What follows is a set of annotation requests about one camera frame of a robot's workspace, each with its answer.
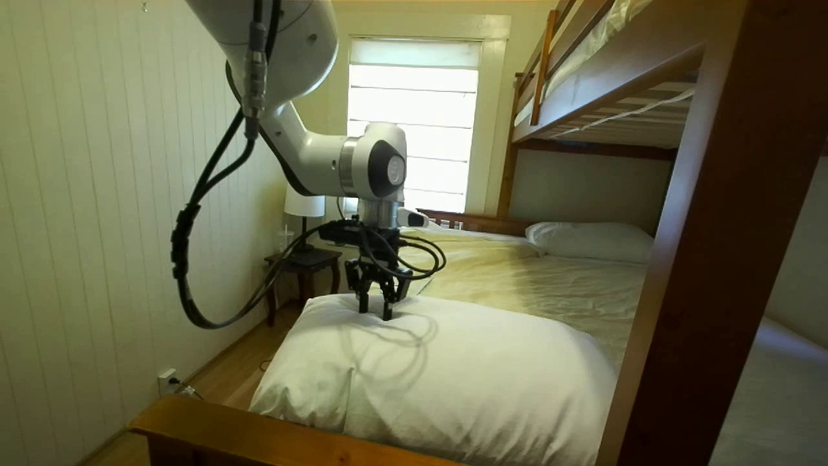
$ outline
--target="wall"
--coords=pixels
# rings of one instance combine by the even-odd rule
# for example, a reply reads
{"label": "wall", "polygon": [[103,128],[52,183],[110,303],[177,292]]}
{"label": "wall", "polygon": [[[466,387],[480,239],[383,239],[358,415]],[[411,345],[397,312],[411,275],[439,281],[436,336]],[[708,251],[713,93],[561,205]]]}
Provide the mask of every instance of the wall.
{"label": "wall", "polygon": [[[188,379],[256,321],[189,327],[169,262],[237,106],[180,0],[6,0],[0,62],[0,463],[79,463],[153,401],[162,369]],[[274,183],[261,150],[198,220],[191,287],[216,319],[273,251]]]}
{"label": "wall", "polygon": [[656,234],[673,164],[524,150],[514,217],[624,220]]}
{"label": "wall", "polygon": [[828,348],[828,158],[811,181],[770,316]]}

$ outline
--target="mattress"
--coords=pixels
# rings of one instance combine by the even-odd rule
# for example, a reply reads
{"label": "mattress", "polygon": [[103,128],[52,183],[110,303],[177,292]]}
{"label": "mattress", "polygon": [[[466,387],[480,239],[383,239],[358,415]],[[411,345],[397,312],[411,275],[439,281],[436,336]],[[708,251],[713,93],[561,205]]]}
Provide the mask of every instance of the mattress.
{"label": "mattress", "polygon": [[488,303],[558,319],[591,334],[621,369],[644,262],[542,255],[527,239],[431,227],[419,235],[448,251],[448,266],[409,295]]}
{"label": "mattress", "polygon": [[[473,374],[473,370],[458,374],[458,370],[442,369],[442,374],[439,370],[440,375],[433,379],[433,384],[440,382],[439,384],[440,389],[436,389],[436,393],[461,391],[461,393],[484,397],[477,387],[490,387],[494,393],[507,393],[507,389],[524,387],[517,384],[520,374],[527,375],[530,370],[545,370],[549,366],[558,369],[560,362],[555,362],[552,357],[555,352],[573,354],[571,352],[573,348],[567,345],[558,349],[549,349],[549,348],[534,349],[530,336],[517,336],[517,340],[511,336],[511,332],[505,328],[511,328],[514,323],[505,323],[505,321],[514,321],[514,319],[505,319],[503,316],[505,312],[514,313],[516,319],[520,316],[517,319],[520,332],[527,323],[542,328],[546,327],[542,321],[549,321],[555,327],[549,332],[571,334],[571,336],[555,336],[555,341],[573,340],[585,345],[591,354],[589,366],[580,366],[577,375],[573,375],[573,382],[580,382],[582,387],[573,391],[577,393],[582,393],[585,389],[596,391],[594,393],[596,398],[591,405],[607,409],[607,401],[615,391],[616,370],[621,369],[621,357],[624,357],[631,319],[640,303],[640,292],[644,286],[648,264],[539,255],[539,248],[530,246],[527,239],[511,239],[511,235],[488,235],[488,234],[466,234],[466,231],[448,231],[448,227],[424,227],[414,234],[440,244],[448,255],[448,266],[428,282],[414,282],[409,291],[409,301],[401,305],[401,313],[408,319],[417,316],[422,321],[419,323],[401,321],[401,328],[397,328],[393,323],[397,319],[393,319],[392,327],[386,328],[378,323],[378,319],[358,316],[353,312],[331,312],[331,301],[356,303],[353,295],[314,301],[312,313],[300,316],[296,332],[290,332],[286,340],[282,349],[287,349],[287,354],[282,354],[281,349],[282,362],[268,370],[255,397],[255,406],[251,406],[255,413],[273,415],[281,420],[296,420],[304,424],[331,427],[339,432],[356,432],[360,437],[389,441],[397,445],[411,445],[409,441],[398,441],[398,435],[411,435],[417,442],[417,451],[428,451],[448,458],[458,458],[458,457],[445,453],[436,445],[451,442],[470,451],[481,445],[507,445],[514,448],[511,451],[514,457],[516,457],[516,448],[517,451],[528,448],[528,445],[520,445],[520,437],[530,437],[534,445],[546,445],[546,441],[539,441],[539,432],[536,432],[539,424],[530,423],[534,416],[520,413],[524,405],[494,406],[488,398],[471,397],[463,406],[458,406],[461,415],[453,413],[453,405],[439,401],[442,397],[424,397],[428,398],[424,405],[408,405],[417,398],[417,391],[409,393],[411,379],[409,375],[401,379],[398,374],[383,379],[386,384],[393,387],[392,401],[389,398],[378,401],[375,391],[360,391],[358,398],[338,401],[335,406],[329,405],[326,416],[321,416],[317,405],[304,405],[304,397],[309,393],[309,384],[304,382],[305,384],[304,389],[296,387],[296,375],[294,375],[296,370],[314,374],[314,379],[325,374],[325,370],[312,370],[312,369],[318,369],[312,361],[318,361],[325,354],[321,366],[344,369],[343,374],[347,375],[347,384],[314,382],[312,384],[314,391],[317,389],[331,391],[331,387],[339,387],[339,389],[347,387],[351,391],[356,387],[365,389],[364,384],[358,384],[356,370],[351,369],[358,369],[360,374],[365,370],[364,362],[370,362],[389,370],[392,352],[389,354],[383,349],[378,352],[378,341],[405,341],[401,348],[408,349],[393,352],[393,357],[405,357],[408,374],[411,370],[417,375],[428,374],[433,370],[431,362],[442,361],[440,345],[439,349],[433,348],[428,348],[424,352],[419,349],[422,349],[422,341],[431,341],[436,334],[440,334],[440,328],[442,334],[445,332],[463,334],[461,345],[463,341],[470,345],[470,348],[451,348],[445,349],[445,354],[458,357],[461,366],[466,362],[470,369],[481,369],[481,374]],[[466,327],[458,319],[458,316],[470,319],[473,313],[488,316],[481,319],[484,328]],[[364,328],[365,323],[373,332],[367,340],[364,336],[364,341],[356,340],[351,332],[343,332],[343,328]],[[317,341],[318,334],[329,334],[335,348],[331,345],[321,348]],[[484,362],[480,362],[473,348],[493,349],[490,357],[507,354],[511,349],[516,349],[516,361],[503,362],[501,369],[490,362],[488,352],[481,352]],[[490,413],[494,416],[477,415],[473,406],[490,406],[481,413]],[[353,429],[344,427],[347,416],[339,416],[347,409],[358,413],[356,420],[364,420],[360,424],[353,424]],[[602,409],[591,413],[594,423],[603,420]],[[765,319],[754,352],[743,370],[739,393],[732,398],[730,415],[721,432],[721,442],[713,457],[713,463],[718,466],[825,463],[828,462],[825,413],[828,413],[828,349],[802,340],[794,332],[787,332],[783,323],[772,319]],[[514,435],[505,437],[501,429],[494,429],[494,424],[511,424]]]}

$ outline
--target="bunk bed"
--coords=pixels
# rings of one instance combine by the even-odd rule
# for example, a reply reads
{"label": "bunk bed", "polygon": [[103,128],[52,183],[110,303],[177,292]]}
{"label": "bunk bed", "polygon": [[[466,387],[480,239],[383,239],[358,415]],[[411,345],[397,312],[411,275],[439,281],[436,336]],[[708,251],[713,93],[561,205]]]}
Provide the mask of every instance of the bunk bed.
{"label": "bunk bed", "polygon": [[[599,463],[708,463],[825,146],[828,58],[812,44],[828,44],[828,5],[649,0],[577,71],[555,77],[612,7],[582,0],[552,14],[539,71],[528,67],[517,86],[501,215],[516,183],[516,147],[675,161]],[[643,125],[668,137],[618,141]],[[250,457],[244,441],[217,451],[172,423],[172,405],[188,401],[166,401],[138,423],[159,463],[204,457],[300,463],[309,457],[290,441],[335,445],[329,432],[296,432],[282,423],[274,423],[282,435],[265,441],[261,416],[226,413],[239,420],[237,437],[255,437],[255,451],[269,448],[269,457]],[[389,451],[347,437],[318,451],[329,463],[389,463]]]}

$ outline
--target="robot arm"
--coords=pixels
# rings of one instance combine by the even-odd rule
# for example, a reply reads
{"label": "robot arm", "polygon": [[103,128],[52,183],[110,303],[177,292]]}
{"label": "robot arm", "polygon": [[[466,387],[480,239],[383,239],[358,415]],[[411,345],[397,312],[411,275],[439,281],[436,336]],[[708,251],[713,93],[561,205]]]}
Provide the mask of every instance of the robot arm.
{"label": "robot arm", "polygon": [[[312,93],[338,58],[338,27],[329,0],[282,0],[273,58],[256,75],[269,24],[260,24],[255,0],[189,0],[191,11],[222,46],[232,86],[247,117],[277,152],[287,181],[304,195],[360,196],[364,220],[378,227],[397,226],[397,196],[408,181],[408,137],[393,125],[370,125],[358,141],[309,132],[294,99]],[[277,0],[261,0],[261,19],[273,19]]]}
{"label": "robot arm", "polygon": [[[351,287],[360,297],[360,312],[367,312],[367,287],[373,282],[380,286],[386,297],[383,319],[392,319],[389,303],[401,301],[409,282],[417,281],[414,271],[401,269],[398,248],[408,242],[401,242],[397,231],[398,193],[408,181],[408,137],[393,125],[370,125],[358,141],[344,136],[317,136],[305,130],[294,106],[294,99],[312,93],[335,64],[338,29],[331,4],[189,0],[189,5],[228,58],[232,88],[241,102],[250,136],[241,164],[261,136],[298,193],[360,196],[360,224],[329,224],[318,227],[318,234],[329,242],[360,246],[360,259],[347,264]],[[213,180],[213,168],[216,161],[204,165],[195,196],[188,209],[181,209],[175,231],[175,275],[180,281],[180,295],[188,316],[204,328],[226,323],[208,321],[189,295],[188,239],[199,213],[199,200],[216,186],[216,180],[226,177],[222,172]],[[419,277],[442,269],[442,251],[433,256],[436,269],[419,269]]]}

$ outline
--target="white pillow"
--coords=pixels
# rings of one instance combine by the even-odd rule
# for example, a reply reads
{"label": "white pillow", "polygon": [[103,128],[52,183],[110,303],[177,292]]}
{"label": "white pillow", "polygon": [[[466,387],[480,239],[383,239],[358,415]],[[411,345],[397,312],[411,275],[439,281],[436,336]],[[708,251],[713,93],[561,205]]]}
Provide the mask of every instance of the white pillow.
{"label": "white pillow", "polygon": [[596,463],[616,374],[565,323],[408,297],[309,301],[251,409],[463,463]]}
{"label": "white pillow", "polygon": [[609,262],[649,262],[652,239],[627,224],[534,224],[528,244],[558,256],[594,256]]}

